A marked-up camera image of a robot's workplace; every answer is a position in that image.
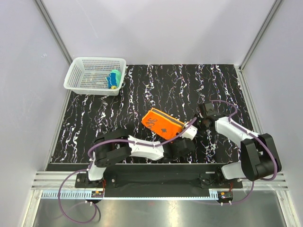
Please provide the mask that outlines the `orange grey towel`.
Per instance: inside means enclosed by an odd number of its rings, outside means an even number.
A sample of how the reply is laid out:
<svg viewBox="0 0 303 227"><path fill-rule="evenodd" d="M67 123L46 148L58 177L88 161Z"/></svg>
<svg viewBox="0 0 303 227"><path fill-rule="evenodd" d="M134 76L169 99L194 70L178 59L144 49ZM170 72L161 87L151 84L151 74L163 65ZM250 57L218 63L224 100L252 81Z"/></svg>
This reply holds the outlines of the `orange grey towel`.
<svg viewBox="0 0 303 227"><path fill-rule="evenodd" d="M170 140L181 133L185 125L178 119L156 108L149 110L142 118L141 123L165 140Z"/></svg>

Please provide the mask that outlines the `yellow blue crocodile towel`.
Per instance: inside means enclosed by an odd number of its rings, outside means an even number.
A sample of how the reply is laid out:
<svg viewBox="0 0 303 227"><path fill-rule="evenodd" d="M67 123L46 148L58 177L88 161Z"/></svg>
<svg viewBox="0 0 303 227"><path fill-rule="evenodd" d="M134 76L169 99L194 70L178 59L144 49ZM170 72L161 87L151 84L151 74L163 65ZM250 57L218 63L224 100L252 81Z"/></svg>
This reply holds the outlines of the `yellow blue crocodile towel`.
<svg viewBox="0 0 303 227"><path fill-rule="evenodd" d="M121 81L121 72L118 70L112 70L107 76L107 83L109 89L117 89Z"/></svg>

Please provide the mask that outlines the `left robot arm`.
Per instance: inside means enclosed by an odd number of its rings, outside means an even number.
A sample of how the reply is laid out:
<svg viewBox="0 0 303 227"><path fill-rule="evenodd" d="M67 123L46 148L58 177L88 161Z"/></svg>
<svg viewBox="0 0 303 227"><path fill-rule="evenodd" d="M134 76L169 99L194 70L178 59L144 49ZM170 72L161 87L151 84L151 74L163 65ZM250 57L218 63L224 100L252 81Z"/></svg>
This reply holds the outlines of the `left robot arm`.
<svg viewBox="0 0 303 227"><path fill-rule="evenodd" d="M113 166L128 157L141 157L152 161L170 162L195 151L194 137L197 129L190 126L181 134L168 141L146 141L119 129L95 139L89 149L90 165L87 169L86 182L91 187L98 187L107 167Z"/></svg>

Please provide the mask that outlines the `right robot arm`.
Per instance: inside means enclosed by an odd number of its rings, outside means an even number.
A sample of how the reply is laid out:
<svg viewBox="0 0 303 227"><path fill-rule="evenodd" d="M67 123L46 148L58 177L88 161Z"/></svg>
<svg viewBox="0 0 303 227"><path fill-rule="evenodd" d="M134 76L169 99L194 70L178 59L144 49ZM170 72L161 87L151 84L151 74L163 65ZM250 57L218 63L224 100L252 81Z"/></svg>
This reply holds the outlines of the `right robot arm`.
<svg viewBox="0 0 303 227"><path fill-rule="evenodd" d="M215 110L214 103L226 103L234 111L230 115ZM237 113L237 107L227 101L211 100L198 105L198 131L214 130L236 144L241 150L241 160L225 164L221 172L215 175L219 187L226 187L232 179L248 179L272 181L282 170L273 137L268 134L258 134L240 124L232 117Z"/></svg>

